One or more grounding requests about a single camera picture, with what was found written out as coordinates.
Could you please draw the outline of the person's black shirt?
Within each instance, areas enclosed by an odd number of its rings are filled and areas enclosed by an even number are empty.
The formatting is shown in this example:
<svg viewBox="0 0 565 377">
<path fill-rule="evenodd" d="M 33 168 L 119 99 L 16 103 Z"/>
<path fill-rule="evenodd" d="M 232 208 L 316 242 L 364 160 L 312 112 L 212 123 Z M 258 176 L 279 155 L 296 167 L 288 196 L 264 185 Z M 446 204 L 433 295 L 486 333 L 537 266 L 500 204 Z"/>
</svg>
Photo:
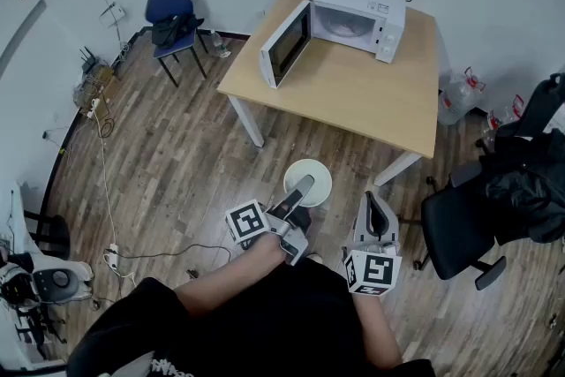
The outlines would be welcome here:
<svg viewBox="0 0 565 377">
<path fill-rule="evenodd" d="M 144 279 L 86 332 L 67 377 L 435 377 L 427 359 L 380 370 L 365 356 L 345 280 L 310 260 L 281 265 L 201 316 Z"/>
</svg>

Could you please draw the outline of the white round plate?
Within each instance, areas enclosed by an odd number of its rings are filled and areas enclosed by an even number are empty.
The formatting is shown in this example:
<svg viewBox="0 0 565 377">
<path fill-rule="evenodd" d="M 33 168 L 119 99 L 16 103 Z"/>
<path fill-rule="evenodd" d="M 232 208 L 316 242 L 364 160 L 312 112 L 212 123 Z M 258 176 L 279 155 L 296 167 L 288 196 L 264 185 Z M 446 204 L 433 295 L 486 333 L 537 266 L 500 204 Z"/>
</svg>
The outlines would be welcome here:
<svg viewBox="0 0 565 377">
<path fill-rule="evenodd" d="M 317 207 L 325 202 L 332 190 L 332 177 L 328 168 L 314 159 L 302 159 L 292 163 L 283 177 L 283 188 L 289 192 L 299 180 L 310 175 L 314 179 L 312 188 L 302 199 L 302 207 Z"/>
</svg>

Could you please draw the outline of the black round stool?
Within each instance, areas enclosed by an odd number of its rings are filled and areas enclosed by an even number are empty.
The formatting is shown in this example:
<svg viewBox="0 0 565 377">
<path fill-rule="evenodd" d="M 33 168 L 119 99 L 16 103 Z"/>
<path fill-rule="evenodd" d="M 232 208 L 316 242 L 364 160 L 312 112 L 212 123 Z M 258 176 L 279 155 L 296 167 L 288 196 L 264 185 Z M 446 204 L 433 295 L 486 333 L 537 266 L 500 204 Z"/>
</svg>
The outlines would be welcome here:
<svg viewBox="0 0 565 377">
<path fill-rule="evenodd" d="M 69 259 L 70 231 L 61 215 L 46 216 L 25 210 L 24 217 L 37 222 L 35 230 L 29 235 L 43 254 L 62 260 Z"/>
</svg>

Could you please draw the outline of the person's right forearm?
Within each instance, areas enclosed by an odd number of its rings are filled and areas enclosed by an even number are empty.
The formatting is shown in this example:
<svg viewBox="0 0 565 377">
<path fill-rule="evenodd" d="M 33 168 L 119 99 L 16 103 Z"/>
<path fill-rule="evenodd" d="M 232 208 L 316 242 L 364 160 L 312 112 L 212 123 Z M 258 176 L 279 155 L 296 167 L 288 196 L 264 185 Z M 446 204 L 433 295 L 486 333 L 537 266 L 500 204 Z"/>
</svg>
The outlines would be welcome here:
<svg viewBox="0 0 565 377">
<path fill-rule="evenodd" d="M 402 354 L 377 296 L 352 295 L 361 324 L 365 356 L 380 370 L 402 364 Z"/>
</svg>

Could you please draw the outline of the clear plastic water bottle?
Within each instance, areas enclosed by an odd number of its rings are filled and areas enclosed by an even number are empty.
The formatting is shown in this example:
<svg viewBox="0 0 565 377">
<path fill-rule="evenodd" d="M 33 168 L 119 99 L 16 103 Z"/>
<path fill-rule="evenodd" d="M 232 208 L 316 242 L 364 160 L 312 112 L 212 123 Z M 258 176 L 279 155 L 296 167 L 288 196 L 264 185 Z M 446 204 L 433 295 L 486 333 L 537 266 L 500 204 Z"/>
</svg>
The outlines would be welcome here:
<svg viewBox="0 0 565 377">
<path fill-rule="evenodd" d="M 210 30 L 210 37 L 214 45 L 217 56 L 220 58 L 229 57 L 231 52 L 225 46 L 222 37 L 213 29 Z"/>
</svg>

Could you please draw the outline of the black bag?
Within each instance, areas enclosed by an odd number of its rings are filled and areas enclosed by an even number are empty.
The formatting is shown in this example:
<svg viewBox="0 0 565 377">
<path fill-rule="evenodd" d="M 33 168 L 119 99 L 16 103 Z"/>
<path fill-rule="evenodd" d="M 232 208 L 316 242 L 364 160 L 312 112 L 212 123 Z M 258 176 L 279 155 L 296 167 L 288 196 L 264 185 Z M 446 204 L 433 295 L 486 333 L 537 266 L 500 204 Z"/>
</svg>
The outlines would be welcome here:
<svg viewBox="0 0 565 377">
<path fill-rule="evenodd" d="M 199 19 L 194 14 L 169 16 L 153 24 L 152 43 L 160 49 L 170 49 L 203 22 L 204 19 Z"/>
</svg>

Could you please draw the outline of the large clear water jug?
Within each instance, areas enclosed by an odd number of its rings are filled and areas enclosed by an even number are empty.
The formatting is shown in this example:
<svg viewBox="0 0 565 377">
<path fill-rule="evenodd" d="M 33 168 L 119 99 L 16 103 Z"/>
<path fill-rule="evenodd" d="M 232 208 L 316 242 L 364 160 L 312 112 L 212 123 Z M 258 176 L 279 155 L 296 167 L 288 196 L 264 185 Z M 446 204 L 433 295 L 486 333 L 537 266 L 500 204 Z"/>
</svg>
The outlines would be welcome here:
<svg viewBox="0 0 565 377">
<path fill-rule="evenodd" d="M 496 132 L 505 124 L 518 121 L 524 112 L 524 99 L 516 94 L 512 103 L 507 103 L 490 110 L 486 116 L 486 126 L 481 139 L 489 150 L 494 149 Z"/>
<path fill-rule="evenodd" d="M 474 109 L 484 93 L 486 84 L 467 67 L 463 76 L 450 81 L 438 97 L 438 122 L 443 125 L 456 124 Z"/>
</svg>

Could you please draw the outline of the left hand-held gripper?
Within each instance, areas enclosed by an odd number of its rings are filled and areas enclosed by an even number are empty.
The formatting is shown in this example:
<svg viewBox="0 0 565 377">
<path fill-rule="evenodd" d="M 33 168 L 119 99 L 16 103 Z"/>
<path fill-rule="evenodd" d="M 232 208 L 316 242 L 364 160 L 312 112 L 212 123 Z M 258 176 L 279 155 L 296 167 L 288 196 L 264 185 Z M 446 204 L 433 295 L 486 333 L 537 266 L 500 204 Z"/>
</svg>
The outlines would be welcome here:
<svg viewBox="0 0 565 377">
<path fill-rule="evenodd" d="M 280 248 L 289 255 L 291 266 L 296 265 L 305 253 L 308 241 L 290 215 L 301 205 L 314 182 L 312 175 L 303 176 L 289 189 L 282 202 L 268 210 L 264 210 L 257 200 L 228 210 L 226 223 L 234 243 L 246 249 L 262 234 L 273 233 L 279 238 Z"/>
</svg>

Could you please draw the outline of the person's left forearm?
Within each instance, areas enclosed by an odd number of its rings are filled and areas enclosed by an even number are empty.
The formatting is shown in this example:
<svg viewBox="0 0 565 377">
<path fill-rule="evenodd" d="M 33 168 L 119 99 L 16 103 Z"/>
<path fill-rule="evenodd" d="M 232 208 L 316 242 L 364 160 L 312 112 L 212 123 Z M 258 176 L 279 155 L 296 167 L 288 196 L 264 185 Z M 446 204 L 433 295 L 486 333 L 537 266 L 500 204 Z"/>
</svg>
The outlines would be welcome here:
<svg viewBox="0 0 565 377">
<path fill-rule="evenodd" d="M 280 237 L 264 233 L 250 249 L 208 275 L 174 289 L 177 298 L 192 316 L 214 311 L 242 291 L 252 287 L 285 262 Z"/>
</svg>

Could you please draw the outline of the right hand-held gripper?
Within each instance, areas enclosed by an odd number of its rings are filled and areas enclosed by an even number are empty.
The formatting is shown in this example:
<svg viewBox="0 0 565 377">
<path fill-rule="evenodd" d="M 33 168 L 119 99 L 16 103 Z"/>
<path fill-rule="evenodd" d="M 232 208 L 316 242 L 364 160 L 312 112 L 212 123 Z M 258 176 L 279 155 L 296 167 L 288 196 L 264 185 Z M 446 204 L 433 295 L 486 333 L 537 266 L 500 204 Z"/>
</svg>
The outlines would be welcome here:
<svg viewBox="0 0 565 377">
<path fill-rule="evenodd" d="M 343 247 L 343 269 L 352 294 L 382 296 L 393 290 L 400 272 L 399 222 L 392 208 L 366 191 L 354 222 L 354 240 Z"/>
</svg>

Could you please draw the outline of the white wall box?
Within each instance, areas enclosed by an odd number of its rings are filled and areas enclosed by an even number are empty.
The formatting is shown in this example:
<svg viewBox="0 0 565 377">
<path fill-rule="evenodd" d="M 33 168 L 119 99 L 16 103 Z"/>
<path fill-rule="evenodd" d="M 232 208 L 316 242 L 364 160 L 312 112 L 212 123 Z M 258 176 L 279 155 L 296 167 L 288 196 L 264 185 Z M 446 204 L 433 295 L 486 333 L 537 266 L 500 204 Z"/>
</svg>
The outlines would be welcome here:
<svg viewBox="0 0 565 377">
<path fill-rule="evenodd" d="M 124 9 L 116 2 L 112 2 L 99 16 L 99 20 L 104 26 L 112 27 L 116 26 L 124 16 Z"/>
</svg>

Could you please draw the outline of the white table leg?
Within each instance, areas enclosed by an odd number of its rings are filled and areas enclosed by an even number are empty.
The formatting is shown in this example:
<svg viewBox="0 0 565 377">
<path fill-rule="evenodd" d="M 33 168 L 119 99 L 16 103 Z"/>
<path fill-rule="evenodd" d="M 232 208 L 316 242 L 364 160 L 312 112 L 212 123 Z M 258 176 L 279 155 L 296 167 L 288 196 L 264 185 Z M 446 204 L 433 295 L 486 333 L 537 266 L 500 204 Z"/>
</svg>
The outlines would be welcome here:
<svg viewBox="0 0 565 377">
<path fill-rule="evenodd" d="M 404 170 L 409 168 L 412 164 L 417 162 L 421 158 L 421 155 L 404 151 L 399 155 L 392 163 L 390 163 L 386 169 L 381 171 L 373 180 L 373 184 L 376 186 L 383 186 L 389 180 L 393 179 Z"/>
<path fill-rule="evenodd" d="M 241 121 L 247 134 L 252 140 L 252 143 L 256 147 L 263 147 L 264 139 L 260 133 L 260 129 L 257 126 L 255 117 L 252 114 L 247 101 L 232 95 L 229 95 L 228 98 L 230 100 L 232 107 L 236 111 L 239 120 Z"/>
</svg>

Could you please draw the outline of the glass microwave turntable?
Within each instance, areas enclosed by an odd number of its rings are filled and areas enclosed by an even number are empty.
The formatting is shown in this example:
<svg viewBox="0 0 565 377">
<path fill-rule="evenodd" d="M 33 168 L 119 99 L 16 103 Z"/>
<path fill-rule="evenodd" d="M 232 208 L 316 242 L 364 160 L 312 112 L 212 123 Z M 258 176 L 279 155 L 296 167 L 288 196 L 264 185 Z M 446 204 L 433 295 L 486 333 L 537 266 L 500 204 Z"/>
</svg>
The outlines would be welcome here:
<svg viewBox="0 0 565 377">
<path fill-rule="evenodd" d="M 362 16 L 327 17 L 321 24 L 329 33 L 341 38 L 361 37 L 373 29 L 373 21 Z"/>
</svg>

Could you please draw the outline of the black router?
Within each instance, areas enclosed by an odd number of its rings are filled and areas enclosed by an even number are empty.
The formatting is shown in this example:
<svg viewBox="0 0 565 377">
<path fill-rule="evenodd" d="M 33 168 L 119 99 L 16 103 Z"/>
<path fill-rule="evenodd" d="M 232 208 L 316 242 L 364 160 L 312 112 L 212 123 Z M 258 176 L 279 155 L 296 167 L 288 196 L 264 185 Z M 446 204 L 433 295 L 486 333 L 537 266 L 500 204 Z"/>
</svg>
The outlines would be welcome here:
<svg viewBox="0 0 565 377">
<path fill-rule="evenodd" d="M 81 59 L 83 61 L 81 69 L 84 74 L 88 74 L 97 65 L 98 58 L 87 47 L 80 49 L 79 51 L 81 53 Z"/>
</svg>

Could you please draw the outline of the brown cardboard box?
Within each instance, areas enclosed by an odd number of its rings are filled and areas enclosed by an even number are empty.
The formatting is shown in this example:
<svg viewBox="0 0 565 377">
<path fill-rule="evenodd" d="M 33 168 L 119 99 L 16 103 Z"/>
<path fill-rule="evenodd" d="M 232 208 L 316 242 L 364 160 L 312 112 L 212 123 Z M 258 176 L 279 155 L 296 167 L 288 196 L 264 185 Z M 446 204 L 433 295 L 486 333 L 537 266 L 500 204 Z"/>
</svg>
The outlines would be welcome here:
<svg viewBox="0 0 565 377">
<path fill-rule="evenodd" d="M 83 83 L 82 111 L 88 118 L 93 118 L 93 103 L 96 104 L 96 116 L 102 120 L 110 113 L 109 107 L 115 100 L 119 81 L 110 66 L 98 64 L 87 74 Z"/>
</svg>

